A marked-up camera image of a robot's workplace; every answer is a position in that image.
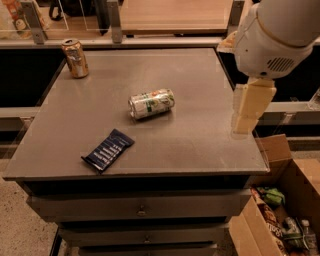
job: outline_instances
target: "cabinet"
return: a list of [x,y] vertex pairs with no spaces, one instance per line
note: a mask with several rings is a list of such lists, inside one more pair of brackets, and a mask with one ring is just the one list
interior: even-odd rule
[[[255,140],[231,136],[232,90],[213,49],[85,52],[67,66],[4,174],[80,255],[212,255],[268,172]],[[173,90],[175,107],[134,121],[128,97]],[[135,144],[103,175],[85,156],[117,128]]]

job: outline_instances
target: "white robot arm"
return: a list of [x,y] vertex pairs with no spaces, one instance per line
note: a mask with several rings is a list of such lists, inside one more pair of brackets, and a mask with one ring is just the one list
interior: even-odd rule
[[276,92],[272,79],[288,75],[312,52],[319,13],[320,0],[262,0],[251,7],[234,41],[238,70],[249,76],[235,91],[235,133],[254,129]]

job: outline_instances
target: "cardboard box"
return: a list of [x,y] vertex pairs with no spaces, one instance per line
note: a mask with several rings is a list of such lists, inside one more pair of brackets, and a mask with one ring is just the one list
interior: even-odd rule
[[[286,211],[278,208],[277,218],[281,221],[287,212],[291,217],[309,219],[319,240],[320,162],[317,159],[293,160],[285,135],[258,139],[257,143],[268,160],[270,172],[250,178],[248,186],[277,187],[286,196]],[[253,198],[240,216],[230,220],[230,235],[239,256],[282,255]]]

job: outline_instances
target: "aluminum can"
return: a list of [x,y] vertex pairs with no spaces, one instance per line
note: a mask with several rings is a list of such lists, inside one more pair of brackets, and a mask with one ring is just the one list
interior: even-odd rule
[[66,55],[67,64],[74,78],[82,78],[89,74],[86,56],[78,39],[66,39],[61,46]]
[[174,104],[173,92],[170,89],[141,93],[129,98],[130,114],[135,119],[168,111]]

